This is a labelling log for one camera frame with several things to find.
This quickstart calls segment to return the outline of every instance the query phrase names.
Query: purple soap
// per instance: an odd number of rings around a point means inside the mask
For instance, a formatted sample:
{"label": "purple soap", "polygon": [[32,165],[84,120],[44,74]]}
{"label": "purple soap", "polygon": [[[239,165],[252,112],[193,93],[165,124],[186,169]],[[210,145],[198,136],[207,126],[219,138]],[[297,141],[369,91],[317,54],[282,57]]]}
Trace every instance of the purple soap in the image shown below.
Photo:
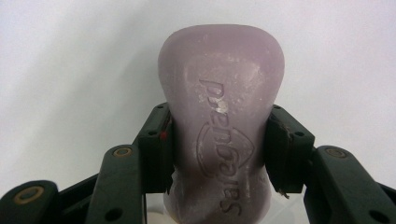
{"label": "purple soap", "polygon": [[169,215],[259,222],[271,197],[262,144],[285,67],[279,44],[254,27],[192,26],[165,41],[158,62],[176,137]]}

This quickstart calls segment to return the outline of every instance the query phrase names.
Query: soap bar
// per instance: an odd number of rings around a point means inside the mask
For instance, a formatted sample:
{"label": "soap bar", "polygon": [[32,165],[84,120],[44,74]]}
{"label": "soap bar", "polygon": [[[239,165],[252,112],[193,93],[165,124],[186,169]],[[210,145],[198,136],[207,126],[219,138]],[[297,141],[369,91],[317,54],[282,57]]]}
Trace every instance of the soap bar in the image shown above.
{"label": "soap bar", "polygon": [[167,212],[183,224],[259,222],[271,197],[262,145],[284,73],[279,44],[250,26],[192,26],[169,36],[158,65],[176,143]]}

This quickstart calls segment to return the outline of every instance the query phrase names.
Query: metal screw head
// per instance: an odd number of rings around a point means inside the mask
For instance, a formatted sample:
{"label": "metal screw head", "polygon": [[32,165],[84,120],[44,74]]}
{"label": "metal screw head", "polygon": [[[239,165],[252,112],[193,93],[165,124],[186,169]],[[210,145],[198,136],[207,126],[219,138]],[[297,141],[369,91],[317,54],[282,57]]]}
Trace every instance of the metal screw head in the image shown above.
{"label": "metal screw head", "polygon": [[14,197],[15,204],[27,204],[30,203],[37,198],[39,198],[44,193],[44,188],[41,186],[32,186],[27,189],[21,190]]}
{"label": "metal screw head", "polygon": [[345,158],[347,156],[347,154],[343,150],[333,147],[326,148],[326,152],[327,154],[336,158]]}
{"label": "metal screw head", "polygon": [[113,152],[113,156],[115,157],[127,157],[132,154],[132,150],[128,147],[121,147],[118,148]]}

